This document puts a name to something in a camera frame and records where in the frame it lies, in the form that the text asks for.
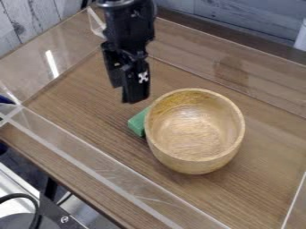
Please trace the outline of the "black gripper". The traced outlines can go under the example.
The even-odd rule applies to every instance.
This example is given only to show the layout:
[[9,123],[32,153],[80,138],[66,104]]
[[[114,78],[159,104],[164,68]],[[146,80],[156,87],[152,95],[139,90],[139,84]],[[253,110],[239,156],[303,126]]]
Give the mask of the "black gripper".
[[106,42],[100,45],[108,78],[123,88],[122,102],[135,104],[150,96],[151,73],[146,47],[154,40],[154,0],[96,0],[104,12]]

